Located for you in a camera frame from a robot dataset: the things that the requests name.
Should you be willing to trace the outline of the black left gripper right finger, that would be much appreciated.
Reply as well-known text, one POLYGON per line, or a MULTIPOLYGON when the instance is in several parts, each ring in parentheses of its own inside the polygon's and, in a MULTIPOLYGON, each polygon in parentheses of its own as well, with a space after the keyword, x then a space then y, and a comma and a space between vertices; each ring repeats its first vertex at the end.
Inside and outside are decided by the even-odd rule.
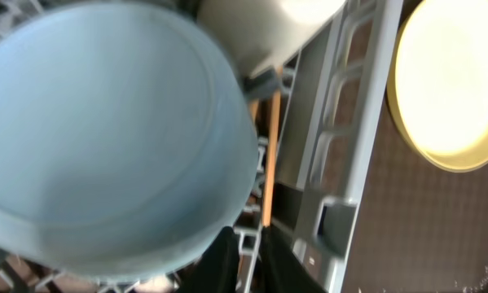
POLYGON ((261 231, 259 254, 265 293, 326 293, 270 226, 261 231))

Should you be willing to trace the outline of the light blue bowl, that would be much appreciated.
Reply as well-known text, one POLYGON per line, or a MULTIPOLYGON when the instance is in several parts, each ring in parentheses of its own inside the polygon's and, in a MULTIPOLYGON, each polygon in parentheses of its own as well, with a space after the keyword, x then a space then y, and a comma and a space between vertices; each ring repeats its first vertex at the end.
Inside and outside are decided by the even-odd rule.
POLYGON ((100 281, 178 269, 251 193, 257 135, 220 46, 143 2, 0 40, 0 248, 100 281))

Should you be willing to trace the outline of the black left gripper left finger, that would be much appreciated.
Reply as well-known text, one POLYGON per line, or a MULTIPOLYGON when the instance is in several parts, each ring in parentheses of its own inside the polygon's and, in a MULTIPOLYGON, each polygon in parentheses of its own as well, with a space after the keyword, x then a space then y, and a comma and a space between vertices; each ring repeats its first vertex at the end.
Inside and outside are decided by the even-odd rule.
POLYGON ((240 263, 238 240, 226 226, 201 257, 177 293, 235 293, 240 263))

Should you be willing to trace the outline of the white bowl with rice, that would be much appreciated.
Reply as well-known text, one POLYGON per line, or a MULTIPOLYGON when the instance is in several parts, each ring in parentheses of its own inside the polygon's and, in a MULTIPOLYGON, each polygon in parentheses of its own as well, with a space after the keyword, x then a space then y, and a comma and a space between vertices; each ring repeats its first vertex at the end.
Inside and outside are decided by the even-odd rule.
POLYGON ((345 0, 204 0, 197 21, 218 39, 239 74, 254 77, 292 58, 345 0))

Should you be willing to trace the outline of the yellow plate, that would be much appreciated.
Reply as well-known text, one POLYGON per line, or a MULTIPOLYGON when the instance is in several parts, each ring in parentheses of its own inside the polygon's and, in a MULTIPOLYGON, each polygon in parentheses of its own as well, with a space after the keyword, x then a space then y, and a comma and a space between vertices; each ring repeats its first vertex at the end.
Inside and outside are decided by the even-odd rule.
POLYGON ((398 30, 387 80, 393 121, 434 166, 488 164, 488 0, 424 0, 398 30))

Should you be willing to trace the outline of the wooden chopstick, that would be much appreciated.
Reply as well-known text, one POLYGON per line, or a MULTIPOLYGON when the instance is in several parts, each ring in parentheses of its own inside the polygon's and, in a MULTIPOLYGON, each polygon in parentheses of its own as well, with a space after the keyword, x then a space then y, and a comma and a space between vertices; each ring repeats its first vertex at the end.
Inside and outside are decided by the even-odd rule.
POLYGON ((282 91, 276 90, 273 93, 270 101, 269 144, 266 157, 264 193, 262 197, 262 225, 264 227, 270 226, 271 223, 273 192, 275 185, 275 166, 279 138, 281 96, 282 91))
POLYGON ((249 113, 251 115, 251 120, 254 124, 256 123, 259 107, 260 107, 259 101, 252 101, 248 104, 248 109, 249 109, 249 113))

